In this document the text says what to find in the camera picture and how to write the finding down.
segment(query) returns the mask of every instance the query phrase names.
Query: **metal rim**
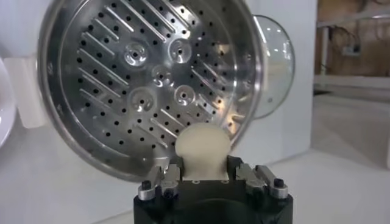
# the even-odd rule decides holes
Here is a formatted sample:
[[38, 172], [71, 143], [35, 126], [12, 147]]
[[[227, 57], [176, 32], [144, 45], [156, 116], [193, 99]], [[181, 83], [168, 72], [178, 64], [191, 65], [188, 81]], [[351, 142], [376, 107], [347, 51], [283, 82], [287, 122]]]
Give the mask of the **metal rim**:
[[[42, 23], [42, 30], [40, 32], [40, 39], [38, 44], [38, 83], [40, 85], [40, 89], [42, 92], [42, 100], [45, 105], [49, 120], [55, 127], [55, 129], [59, 132], [60, 136], [65, 140], [65, 142], [70, 146], [73, 151], [75, 151], [80, 157], [83, 158], [86, 162], [90, 163], [95, 168], [108, 173], [110, 175], [113, 175], [115, 177], [129, 180], [129, 181], [140, 181], [143, 178], [139, 177], [137, 175], [132, 175], [125, 172], [119, 172], [118, 170], [110, 167], [110, 166], [102, 166], [101, 161], [92, 158], [85, 149], [74, 139], [72, 134], [65, 128], [63, 121], [61, 120], [56, 106], [54, 104], [54, 101], [50, 94], [45, 94], [50, 92], [49, 83], [47, 80], [48, 74], [48, 68], [46, 65], [48, 64], [47, 61], [47, 52], [46, 49], [48, 48], [48, 39], [52, 32], [54, 20], [53, 17], [57, 16], [59, 11], [61, 10], [62, 3], [66, 0], [57, 0], [52, 2], [50, 5], [48, 11], [46, 12], [46, 15], [44, 17], [43, 23]], [[249, 9], [247, 8], [247, 5], [243, 3], [241, 0], [234, 0], [236, 5], [239, 7], [239, 9], [243, 12], [249, 12]], [[253, 21], [253, 18], [251, 17], [250, 13], [245, 13], [243, 15], [245, 17], [245, 20], [251, 27], [255, 27], [255, 23]], [[258, 102], [260, 98], [260, 87], [263, 80], [263, 69], [264, 65], [262, 64], [263, 61], [263, 54], [261, 51], [261, 43], [257, 40], [260, 39], [259, 33], [256, 29], [251, 29], [251, 37], [253, 40], [253, 45], [255, 47], [255, 61], [256, 61], [256, 77], [255, 77], [255, 84], [253, 87], [253, 100], [255, 102]], [[255, 109], [257, 108], [257, 104], [253, 103], [251, 107], [249, 108], [247, 112], [247, 116], [245, 117], [244, 121], [242, 122], [242, 127], [236, 132], [236, 135], [234, 138], [232, 138], [232, 145], [236, 145], [239, 141], [240, 136], [244, 133], [245, 129], [247, 128], [249, 122], [251, 121], [251, 118], [255, 112]]]

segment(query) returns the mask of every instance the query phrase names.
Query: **white plate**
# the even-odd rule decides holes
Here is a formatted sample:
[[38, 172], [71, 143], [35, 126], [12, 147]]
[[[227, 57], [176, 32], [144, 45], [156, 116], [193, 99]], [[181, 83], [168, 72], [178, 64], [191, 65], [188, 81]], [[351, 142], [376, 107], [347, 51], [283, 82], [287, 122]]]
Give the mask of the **white plate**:
[[0, 58], [0, 148], [8, 138], [16, 117], [16, 102], [4, 63]]

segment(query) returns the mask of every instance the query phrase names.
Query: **wall outlet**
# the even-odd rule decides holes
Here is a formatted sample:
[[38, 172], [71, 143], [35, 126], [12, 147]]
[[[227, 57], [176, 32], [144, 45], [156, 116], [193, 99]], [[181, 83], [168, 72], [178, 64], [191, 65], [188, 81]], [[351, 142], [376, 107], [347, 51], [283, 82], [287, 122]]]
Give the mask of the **wall outlet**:
[[351, 46], [345, 46], [342, 48], [342, 54], [348, 57], [359, 57], [360, 56], [360, 45], [355, 44]]

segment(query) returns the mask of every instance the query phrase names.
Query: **perforated metal plate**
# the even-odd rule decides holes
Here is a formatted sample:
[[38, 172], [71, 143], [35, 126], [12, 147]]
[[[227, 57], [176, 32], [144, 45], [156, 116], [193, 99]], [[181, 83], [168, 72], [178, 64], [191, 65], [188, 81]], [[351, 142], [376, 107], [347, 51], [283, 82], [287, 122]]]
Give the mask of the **perforated metal plate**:
[[55, 1], [38, 73], [55, 127], [83, 159], [138, 180], [196, 122], [236, 142], [262, 78], [258, 30], [239, 0]]

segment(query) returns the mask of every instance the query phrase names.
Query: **metal clamp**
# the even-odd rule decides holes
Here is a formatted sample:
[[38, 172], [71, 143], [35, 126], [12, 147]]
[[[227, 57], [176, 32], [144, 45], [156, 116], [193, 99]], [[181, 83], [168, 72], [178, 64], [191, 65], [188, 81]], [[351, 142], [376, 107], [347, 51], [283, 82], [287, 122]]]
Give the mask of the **metal clamp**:
[[269, 186], [269, 193], [277, 199], [288, 197], [288, 188], [282, 179], [276, 178], [275, 175], [266, 166], [256, 166], [254, 169], [256, 177], [265, 180]]
[[236, 167], [236, 180], [245, 180], [248, 193], [252, 193], [254, 189], [264, 190], [266, 183], [256, 177], [250, 166], [246, 163], [241, 163]]
[[156, 185], [160, 184], [161, 167], [153, 167], [149, 171], [146, 180], [142, 181], [138, 187], [138, 198], [142, 201], [148, 201], [155, 197]]
[[164, 197], [171, 198], [177, 195], [178, 181], [180, 181], [180, 168], [176, 164], [170, 164], [166, 170], [164, 180], [160, 183]]

